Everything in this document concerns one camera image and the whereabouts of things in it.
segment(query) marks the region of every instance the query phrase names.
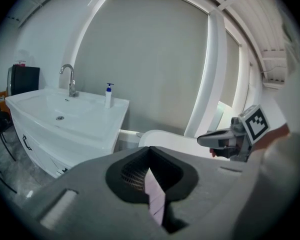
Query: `ceiling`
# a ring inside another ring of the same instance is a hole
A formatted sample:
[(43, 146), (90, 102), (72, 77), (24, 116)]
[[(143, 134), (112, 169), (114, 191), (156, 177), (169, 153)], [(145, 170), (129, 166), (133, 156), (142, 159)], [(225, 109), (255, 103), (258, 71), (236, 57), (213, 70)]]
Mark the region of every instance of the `ceiling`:
[[(18, 0), (7, 14), (7, 18), (20, 28), (27, 20), (50, 0)], [(221, 10), (239, 17), (243, 31), (252, 41), (264, 75), (264, 84), (279, 89), (285, 82), (286, 55), (283, 41), (282, 21), (275, 0), (217, 0)]]
[(263, 84), (280, 89), (287, 72), (282, 19), (275, 0), (217, 0), (221, 10), (236, 15), (248, 28), (246, 33), (257, 51)]

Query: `cabinet door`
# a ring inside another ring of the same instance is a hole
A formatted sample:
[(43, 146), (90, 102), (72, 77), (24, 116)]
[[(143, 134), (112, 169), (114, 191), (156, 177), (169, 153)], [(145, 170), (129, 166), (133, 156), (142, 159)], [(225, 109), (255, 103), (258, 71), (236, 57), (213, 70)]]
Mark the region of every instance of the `cabinet door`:
[(45, 169), (43, 167), (42, 163), (40, 162), (40, 159), (37, 157), (36, 153), (31, 148), (31, 146), (33, 146), (33, 144), (31, 142), (31, 140), (29, 139), (29, 134), (27, 134), (27, 132), (22, 128), (21, 124), (18, 121), (16, 121), (15, 119), (13, 119), (13, 124), (14, 124), (16, 134), (17, 134), (26, 154), (28, 155), (28, 157), (31, 159), (31, 161), (34, 164)]
[(69, 166), (64, 165), (63, 163), (59, 162), (58, 160), (55, 160), (53, 158), (52, 158), (52, 160), (53, 160), (53, 163), (58, 167), (57, 173), (59, 175), (64, 174), (66, 171), (68, 171), (70, 169)]
[(43, 164), (44, 170), (54, 178), (57, 178), (58, 176), (60, 176), (60, 174), (57, 173), (57, 170), (59, 168), (52, 161), (50, 155), (47, 152), (45, 152), (40, 147), (39, 143), (37, 143), (34, 139), (32, 139), (32, 141), (33, 141), (32, 149), (35, 152), (35, 154), (37, 155), (37, 157), (39, 157), (41, 163)]

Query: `cabinet handle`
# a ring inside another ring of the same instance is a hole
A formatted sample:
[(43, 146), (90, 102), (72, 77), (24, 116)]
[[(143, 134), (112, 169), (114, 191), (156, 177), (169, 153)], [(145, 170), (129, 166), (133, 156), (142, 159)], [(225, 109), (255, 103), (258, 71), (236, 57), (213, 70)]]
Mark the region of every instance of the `cabinet handle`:
[(31, 151), (32, 151), (31, 147), (29, 147), (29, 146), (27, 145), (26, 139), (27, 139), (27, 137), (26, 137), (25, 135), (23, 135), (22, 140), (23, 140), (24, 145), (26, 146), (26, 148), (27, 148), (28, 150), (31, 150)]

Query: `toilet seat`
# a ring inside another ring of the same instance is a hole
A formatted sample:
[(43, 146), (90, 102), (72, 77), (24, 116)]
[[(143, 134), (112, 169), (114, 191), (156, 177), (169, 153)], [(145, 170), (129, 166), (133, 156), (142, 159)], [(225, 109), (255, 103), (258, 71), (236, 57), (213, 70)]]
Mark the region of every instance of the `toilet seat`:
[(150, 130), (142, 135), (139, 147), (163, 147), (202, 158), (229, 160), (225, 157), (213, 158), (208, 147), (200, 146), (196, 138), (189, 138), (163, 130)]

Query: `gray floor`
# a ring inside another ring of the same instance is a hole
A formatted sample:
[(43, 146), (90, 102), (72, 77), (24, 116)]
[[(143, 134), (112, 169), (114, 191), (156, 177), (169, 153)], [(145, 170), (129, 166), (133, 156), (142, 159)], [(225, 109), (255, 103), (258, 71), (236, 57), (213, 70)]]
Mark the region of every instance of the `gray floor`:
[(10, 157), (0, 140), (0, 176), (17, 191), (17, 194), (9, 190), (1, 181), (0, 192), (8, 200), (23, 208), (25, 202), (30, 198), (27, 196), (31, 194), (31, 191), (34, 194), (42, 186), (52, 182), (54, 178), (30, 160), (19, 142), (13, 126), (4, 133), (4, 137), (7, 147), (16, 161)]

